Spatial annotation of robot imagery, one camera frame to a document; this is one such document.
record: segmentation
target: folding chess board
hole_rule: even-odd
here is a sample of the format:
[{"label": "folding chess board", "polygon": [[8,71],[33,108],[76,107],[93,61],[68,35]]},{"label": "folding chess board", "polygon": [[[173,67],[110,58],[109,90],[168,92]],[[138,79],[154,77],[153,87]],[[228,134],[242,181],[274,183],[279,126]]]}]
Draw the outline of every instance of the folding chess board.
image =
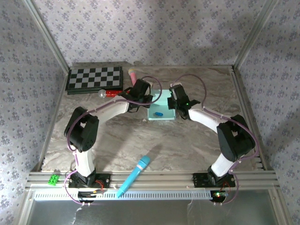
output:
[{"label": "folding chess board", "polygon": [[66,91],[68,95],[96,93],[100,89],[123,90],[122,67],[71,69]]}]

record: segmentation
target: purple cable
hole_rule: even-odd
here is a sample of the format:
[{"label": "purple cable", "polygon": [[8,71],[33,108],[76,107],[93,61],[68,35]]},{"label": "purple cable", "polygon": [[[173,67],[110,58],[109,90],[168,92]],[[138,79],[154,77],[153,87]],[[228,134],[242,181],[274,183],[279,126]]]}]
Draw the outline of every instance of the purple cable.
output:
[{"label": "purple cable", "polygon": [[74,170],[73,172],[71,172],[71,173],[65,178],[65,181],[64,181],[64,187],[65,187],[65,190],[66,190],[67,195],[72,199],[72,201],[75,202],[75,203],[77,203],[77,204],[79,204],[79,205],[82,205],[81,202],[76,201],[76,200],[71,196],[71,194],[68,192],[67,186],[66,186],[67,180],[71,177],[72,174],[74,174],[74,173],[76,173],[76,172],[77,172],[77,170]]},{"label": "purple cable", "polygon": [[115,100],[114,102],[108,102],[108,103],[105,104],[105,105],[102,105],[102,106],[100,106],[100,107],[98,107],[98,108],[96,108],[96,109],[90,110],[90,111],[88,111],[88,112],[86,112],[86,113],[80,115],[80,116],[74,121],[74,123],[71,125],[71,127],[70,127],[70,129],[69,129],[69,131],[68,131],[68,133],[67,133],[67,148],[68,148],[70,151],[76,151],[76,149],[73,150],[73,149],[71,148],[70,136],[71,136],[71,132],[72,132],[72,130],[74,129],[76,123],[78,123],[78,121],[79,121],[82,117],[84,117],[84,116],[86,116],[86,115],[88,115],[88,114],[90,114],[90,113],[94,113],[94,112],[96,112],[96,111],[99,111],[99,110],[101,110],[101,109],[103,109],[103,108],[105,108],[105,107],[107,107],[107,106],[109,106],[109,105],[111,105],[111,104],[115,104],[115,103],[117,103],[117,102],[129,102],[129,103],[136,104],[136,105],[151,105],[151,104],[157,102],[157,101],[159,100],[159,98],[161,97],[161,95],[162,95],[163,87],[161,86],[161,83],[159,82],[159,80],[158,80],[157,78],[153,77],[153,76],[144,76],[144,77],[142,77],[142,79],[147,78],[147,77],[156,80],[156,81],[158,82],[158,84],[159,84],[160,93],[159,93],[159,96],[157,97],[157,99],[155,99],[153,102],[148,102],[148,103],[140,103],[140,102],[135,102],[135,101],[126,100],[126,99],[119,99],[119,100]]},{"label": "purple cable", "polygon": [[205,111],[206,113],[208,113],[208,114],[210,114],[210,115],[212,115],[212,116],[214,116],[214,117],[217,117],[217,118],[224,119],[224,120],[230,121],[230,122],[232,122],[232,123],[235,123],[236,125],[240,126],[242,129],[244,129],[247,133],[249,133],[249,135],[253,138],[253,140],[254,140],[254,142],[255,142],[255,145],[256,145],[256,151],[254,152],[254,154],[251,155],[251,156],[248,156],[248,157],[240,158],[238,161],[236,161],[236,162],[232,165],[232,167],[230,167],[230,169],[229,169],[229,171],[228,171],[229,174],[232,174],[232,175],[234,176],[234,178],[235,178],[235,180],[236,180],[236,185],[237,185],[236,192],[235,192],[235,195],[233,196],[233,198],[232,198],[231,200],[229,200],[228,202],[225,202],[225,203],[223,203],[223,204],[230,203],[230,202],[232,202],[232,201],[236,198],[236,196],[238,195],[238,191],[239,191],[239,180],[238,180],[237,176],[233,173],[233,169],[238,165],[238,163],[239,163],[240,161],[244,161],[244,160],[246,160],[246,159],[252,159],[252,158],[256,157],[256,156],[259,154],[260,147],[259,147],[258,140],[257,140],[257,138],[255,137],[255,135],[254,135],[247,127],[245,127],[245,126],[242,125],[241,123],[239,123],[239,122],[237,122],[237,121],[235,121],[235,120],[233,120],[233,119],[231,119],[231,118],[224,117],[224,116],[222,116],[222,115],[219,115],[219,114],[216,114],[216,113],[214,113],[214,112],[211,112],[211,111],[207,110],[207,109],[204,107],[204,102],[205,102],[206,97],[207,97],[207,89],[206,89],[206,85],[205,85],[204,81],[203,81],[199,76],[194,75],[194,74],[184,74],[184,75],[181,75],[176,81],[174,81],[173,84],[176,83],[180,78],[182,78],[182,77],[184,77],[184,76],[193,76],[193,77],[198,78],[198,79],[201,81],[201,83],[202,83],[202,85],[203,85],[203,88],[204,88],[204,98],[203,98],[203,100],[202,100],[202,102],[201,102],[201,106],[202,106],[203,111]]}]

